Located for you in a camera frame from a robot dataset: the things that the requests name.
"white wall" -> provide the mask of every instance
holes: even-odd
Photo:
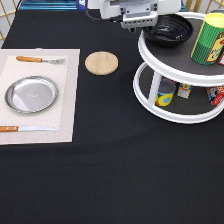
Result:
[[[0,3],[0,32],[2,36],[5,38],[9,32],[10,25],[12,25],[13,23],[13,19],[15,17],[15,6],[17,6],[19,0],[14,0],[14,2],[13,0],[0,0],[0,2],[2,2],[3,5],[2,7]],[[2,47],[3,44],[1,34],[0,34],[0,48]]]

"wooden coaster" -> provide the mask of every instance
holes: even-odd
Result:
[[[95,75],[109,75],[118,67],[118,59],[109,52],[95,52],[86,59],[86,68]]]

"white shelf tier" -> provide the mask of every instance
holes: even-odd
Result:
[[[193,18],[193,19],[200,19],[200,20],[203,20],[205,17],[205,15],[201,14],[201,13],[181,12],[178,14],[185,18]],[[140,51],[140,54],[141,54],[143,60],[154,71],[158,72],[162,76],[165,76],[167,78],[173,79],[173,80],[181,82],[181,83],[194,85],[194,86],[210,87],[210,86],[224,85],[224,67],[223,67],[223,75],[208,76],[208,75],[191,74],[191,73],[187,73],[184,71],[180,71],[180,70],[174,69],[174,68],[162,63],[161,61],[159,61],[148,50],[148,48],[146,46],[143,31],[139,38],[138,47],[139,47],[139,51]]]
[[[182,115],[182,114],[175,114],[169,111],[162,109],[162,107],[157,107],[154,104],[151,104],[148,99],[143,95],[140,87],[139,87],[139,78],[143,70],[147,67],[147,63],[143,63],[136,72],[133,87],[136,97],[138,98],[139,102],[151,113],[161,117],[165,120],[177,122],[177,123],[184,123],[184,124],[194,124],[194,123],[201,123],[208,121],[214,117],[216,117],[224,108],[224,101],[222,101],[218,106],[216,106],[213,110],[197,115]]]

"label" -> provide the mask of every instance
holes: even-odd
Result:
[[[224,32],[218,34],[215,43],[213,44],[213,47],[208,55],[207,62],[214,62],[217,60],[223,47],[223,41],[224,41]]]
[[[223,53],[222,57],[220,58],[219,64],[224,65],[224,53]]]

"silver plate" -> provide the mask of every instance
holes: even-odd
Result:
[[[9,107],[20,113],[35,113],[49,107],[57,98],[57,85],[42,76],[30,76],[12,84],[5,94]]]

